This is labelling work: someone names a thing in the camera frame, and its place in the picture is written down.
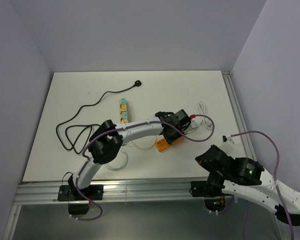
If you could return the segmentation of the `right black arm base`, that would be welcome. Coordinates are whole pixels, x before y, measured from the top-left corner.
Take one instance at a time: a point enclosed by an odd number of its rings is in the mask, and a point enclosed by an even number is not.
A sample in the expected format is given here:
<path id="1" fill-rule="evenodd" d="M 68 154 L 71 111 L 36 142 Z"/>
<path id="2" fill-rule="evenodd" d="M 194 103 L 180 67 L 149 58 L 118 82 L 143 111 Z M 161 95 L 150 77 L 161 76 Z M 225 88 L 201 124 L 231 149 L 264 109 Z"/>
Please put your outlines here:
<path id="1" fill-rule="evenodd" d="M 208 211 L 223 211 L 226 208 L 225 194 L 222 193 L 224 181 L 217 172 L 211 172 L 207 180 L 191 181 L 189 193 L 194 198 L 204 198 L 204 206 Z"/>

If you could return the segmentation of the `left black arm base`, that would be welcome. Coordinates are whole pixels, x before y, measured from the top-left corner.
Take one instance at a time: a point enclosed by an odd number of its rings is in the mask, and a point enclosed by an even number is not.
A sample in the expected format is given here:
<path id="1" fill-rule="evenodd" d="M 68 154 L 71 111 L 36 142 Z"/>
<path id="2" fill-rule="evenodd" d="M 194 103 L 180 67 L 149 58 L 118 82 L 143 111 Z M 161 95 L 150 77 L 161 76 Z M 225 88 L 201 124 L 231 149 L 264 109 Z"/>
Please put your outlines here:
<path id="1" fill-rule="evenodd" d="M 92 205 L 100 209 L 98 218 L 102 215 L 102 207 L 96 203 L 103 199 L 104 186 L 102 184 L 90 185 L 86 188 L 78 189 L 74 183 L 73 174 L 67 180 L 67 184 L 61 183 L 58 190 L 57 201 L 67 202 L 68 213 L 72 217 L 82 217 L 88 213 Z"/>

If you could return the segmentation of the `beige red power strip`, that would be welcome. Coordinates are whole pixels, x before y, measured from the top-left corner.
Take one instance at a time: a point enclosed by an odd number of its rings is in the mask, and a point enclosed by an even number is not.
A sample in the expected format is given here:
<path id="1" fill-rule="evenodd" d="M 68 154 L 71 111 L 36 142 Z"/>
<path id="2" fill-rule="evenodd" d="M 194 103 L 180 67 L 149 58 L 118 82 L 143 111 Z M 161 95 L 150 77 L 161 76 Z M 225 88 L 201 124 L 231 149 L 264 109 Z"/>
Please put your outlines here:
<path id="1" fill-rule="evenodd" d="M 119 120 L 121 124 L 127 124 L 131 121 L 128 102 L 126 98 L 121 98 L 119 100 Z"/>

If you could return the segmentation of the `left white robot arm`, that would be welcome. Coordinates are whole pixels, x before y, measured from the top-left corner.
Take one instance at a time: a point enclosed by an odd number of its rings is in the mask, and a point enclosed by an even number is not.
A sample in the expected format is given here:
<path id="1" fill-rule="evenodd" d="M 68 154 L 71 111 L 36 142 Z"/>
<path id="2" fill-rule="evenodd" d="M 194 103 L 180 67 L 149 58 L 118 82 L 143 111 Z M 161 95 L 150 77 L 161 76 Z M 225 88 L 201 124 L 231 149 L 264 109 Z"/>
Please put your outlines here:
<path id="1" fill-rule="evenodd" d="M 113 161 L 123 145 L 149 136 L 163 136 L 168 144 L 172 144 L 191 123 L 191 118 L 183 109 L 176 113 L 160 111 L 152 117 L 130 123 L 114 124 L 112 120 L 106 120 L 84 148 L 82 156 L 86 162 L 69 178 L 69 194 L 76 200 L 85 198 L 97 171 L 102 165 Z"/>

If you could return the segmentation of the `orange-yellow charger with cable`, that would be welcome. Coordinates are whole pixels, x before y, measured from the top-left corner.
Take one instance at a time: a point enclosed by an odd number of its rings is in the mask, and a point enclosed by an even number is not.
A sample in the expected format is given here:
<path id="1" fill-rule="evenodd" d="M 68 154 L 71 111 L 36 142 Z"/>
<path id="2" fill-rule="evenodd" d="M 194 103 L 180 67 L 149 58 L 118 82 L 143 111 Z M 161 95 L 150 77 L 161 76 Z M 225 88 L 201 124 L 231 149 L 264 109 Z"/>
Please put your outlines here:
<path id="1" fill-rule="evenodd" d="M 127 123 L 128 123 L 128 120 L 127 120 L 127 119 L 124 119 L 124 118 L 122 118 L 122 119 L 120 120 L 120 122 L 121 122 L 122 124 L 127 124 Z"/>

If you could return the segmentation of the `orange power strip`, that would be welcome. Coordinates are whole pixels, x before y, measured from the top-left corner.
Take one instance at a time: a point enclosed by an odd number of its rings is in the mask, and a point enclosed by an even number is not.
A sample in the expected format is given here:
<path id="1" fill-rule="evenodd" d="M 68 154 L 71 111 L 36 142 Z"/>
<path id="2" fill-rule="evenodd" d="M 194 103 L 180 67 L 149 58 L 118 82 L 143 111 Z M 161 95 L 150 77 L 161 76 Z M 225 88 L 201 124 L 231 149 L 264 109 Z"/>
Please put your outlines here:
<path id="1" fill-rule="evenodd" d="M 162 152 L 166 151 L 167 149 L 169 149 L 170 147 L 179 144 L 184 139 L 185 139 L 185 137 L 181 136 L 177 140 L 175 140 L 173 143 L 169 144 L 164 138 L 162 138 L 160 140 L 157 140 L 155 142 L 154 146 L 159 153 L 162 153 Z"/>

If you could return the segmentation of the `yellow two-tone charger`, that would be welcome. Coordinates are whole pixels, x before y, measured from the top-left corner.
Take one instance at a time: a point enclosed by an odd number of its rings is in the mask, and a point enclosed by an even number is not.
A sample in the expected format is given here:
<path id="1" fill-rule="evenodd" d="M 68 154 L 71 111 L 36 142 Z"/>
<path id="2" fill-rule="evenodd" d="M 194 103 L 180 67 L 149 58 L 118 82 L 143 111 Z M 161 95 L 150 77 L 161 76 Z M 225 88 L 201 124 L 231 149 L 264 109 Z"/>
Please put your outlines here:
<path id="1" fill-rule="evenodd" d="M 121 111 L 121 112 L 127 112 L 127 111 L 128 111 L 127 105 L 121 104 L 121 105 L 120 105 L 120 111 Z"/>

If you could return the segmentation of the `light teal charger with cable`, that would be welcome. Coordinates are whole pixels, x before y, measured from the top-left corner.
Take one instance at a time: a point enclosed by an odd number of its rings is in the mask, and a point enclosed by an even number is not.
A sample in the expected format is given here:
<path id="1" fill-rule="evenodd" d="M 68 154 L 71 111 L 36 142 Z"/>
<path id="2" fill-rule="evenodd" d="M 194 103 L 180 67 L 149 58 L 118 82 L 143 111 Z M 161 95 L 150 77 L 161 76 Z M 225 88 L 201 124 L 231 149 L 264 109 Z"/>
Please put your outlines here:
<path id="1" fill-rule="evenodd" d="M 126 111 L 122 111 L 121 116 L 122 116 L 123 119 L 128 119 L 129 118 L 128 113 Z"/>

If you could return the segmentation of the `teal two-tone charger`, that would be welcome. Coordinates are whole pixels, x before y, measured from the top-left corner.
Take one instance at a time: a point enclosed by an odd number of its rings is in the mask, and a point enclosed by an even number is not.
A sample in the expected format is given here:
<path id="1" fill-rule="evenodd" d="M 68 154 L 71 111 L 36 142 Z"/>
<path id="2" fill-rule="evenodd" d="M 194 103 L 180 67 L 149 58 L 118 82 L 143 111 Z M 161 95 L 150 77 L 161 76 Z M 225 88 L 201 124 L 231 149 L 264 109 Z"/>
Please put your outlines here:
<path id="1" fill-rule="evenodd" d="M 121 105 L 126 105 L 127 104 L 127 100 L 125 98 L 121 98 L 120 99 L 120 104 Z"/>

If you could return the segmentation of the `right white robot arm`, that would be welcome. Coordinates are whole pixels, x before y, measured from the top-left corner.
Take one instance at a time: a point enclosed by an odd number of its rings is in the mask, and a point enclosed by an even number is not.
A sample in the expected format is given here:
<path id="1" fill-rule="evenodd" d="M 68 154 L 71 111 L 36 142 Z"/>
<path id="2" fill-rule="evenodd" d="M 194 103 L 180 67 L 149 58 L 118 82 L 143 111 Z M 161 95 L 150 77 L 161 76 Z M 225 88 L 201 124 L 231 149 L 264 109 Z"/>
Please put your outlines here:
<path id="1" fill-rule="evenodd" d="M 267 209 L 285 224 L 300 226 L 300 192 L 275 180 L 257 161 L 232 158 L 216 145 L 195 161 L 209 175 L 207 180 L 191 184 L 192 196 L 233 195 Z"/>

